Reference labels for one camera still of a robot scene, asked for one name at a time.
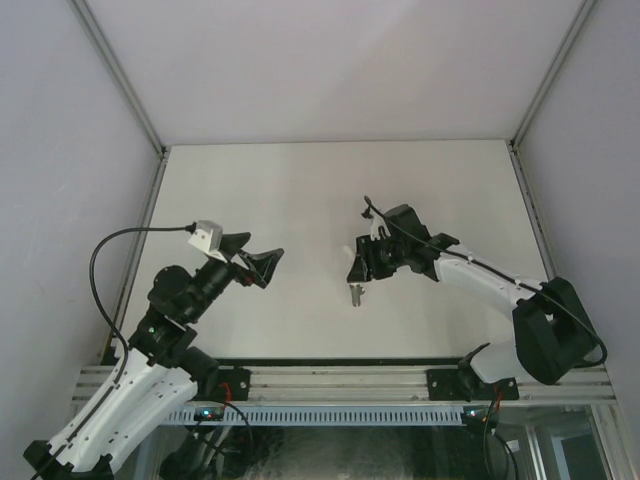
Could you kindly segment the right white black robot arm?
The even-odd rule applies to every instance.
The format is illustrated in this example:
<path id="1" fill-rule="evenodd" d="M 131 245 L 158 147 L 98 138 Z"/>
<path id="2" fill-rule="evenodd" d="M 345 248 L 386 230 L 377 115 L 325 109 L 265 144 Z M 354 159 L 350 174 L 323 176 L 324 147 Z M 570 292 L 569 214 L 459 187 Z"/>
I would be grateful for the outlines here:
<path id="1" fill-rule="evenodd" d="M 570 281 L 560 276 L 537 281 L 499 268 L 457 238 L 431 234 L 408 204 L 381 211 L 368 202 L 361 216 L 369 231 L 348 251 L 353 307 L 360 307 L 366 284 L 407 267 L 474 295 L 510 321 L 511 340 L 485 342 L 459 360 L 453 388 L 462 399 L 480 399 L 490 391 L 499 398 L 501 387 L 521 374 L 555 385 L 573 369 L 606 363 L 608 349 Z"/>

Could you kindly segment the white plastic water faucet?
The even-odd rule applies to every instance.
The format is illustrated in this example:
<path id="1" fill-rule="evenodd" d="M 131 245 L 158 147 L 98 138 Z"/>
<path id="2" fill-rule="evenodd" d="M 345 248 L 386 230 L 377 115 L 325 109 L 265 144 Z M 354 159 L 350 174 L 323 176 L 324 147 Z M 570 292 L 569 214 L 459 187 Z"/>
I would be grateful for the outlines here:
<path id="1" fill-rule="evenodd" d="M 354 258 L 356 256 L 355 251 L 348 245 L 343 246 L 343 251 L 345 255 L 349 258 Z"/>

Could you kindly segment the silver threaded pipe fitting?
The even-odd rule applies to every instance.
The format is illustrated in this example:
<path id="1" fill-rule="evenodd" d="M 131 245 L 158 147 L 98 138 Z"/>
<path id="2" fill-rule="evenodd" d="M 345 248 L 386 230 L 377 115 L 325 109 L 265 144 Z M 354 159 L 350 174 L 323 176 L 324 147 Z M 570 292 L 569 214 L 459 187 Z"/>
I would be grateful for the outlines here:
<path id="1" fill-rule="evenodd" d="M 351 303 L 353 307 L 360 307 L 362 296 L 365 293 L 364 287 L 360 283 L 350 283 L 349 290 L 351 295 Z"/>

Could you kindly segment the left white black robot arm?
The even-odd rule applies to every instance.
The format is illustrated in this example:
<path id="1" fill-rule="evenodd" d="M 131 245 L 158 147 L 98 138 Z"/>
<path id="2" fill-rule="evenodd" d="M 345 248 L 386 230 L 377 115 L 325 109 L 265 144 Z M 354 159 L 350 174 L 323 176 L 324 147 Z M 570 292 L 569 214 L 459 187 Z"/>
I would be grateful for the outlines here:
<path id="1" fill-rule="evenodd" d="M 183 229 L 206 262 L 193 273 L 171 265 L 156 274 L 131 337 L 113 331 L 123 355 L 110 375 L 59 433 L 25 449 L 35 478 L 112 479 L 170 413 L 217 392 L 219 364 L 193 346 L 193 326 L 231 283 L 266 288 L 284 251 L 248 253 L 250 233 L 226 234 L 207 220 Z"/>

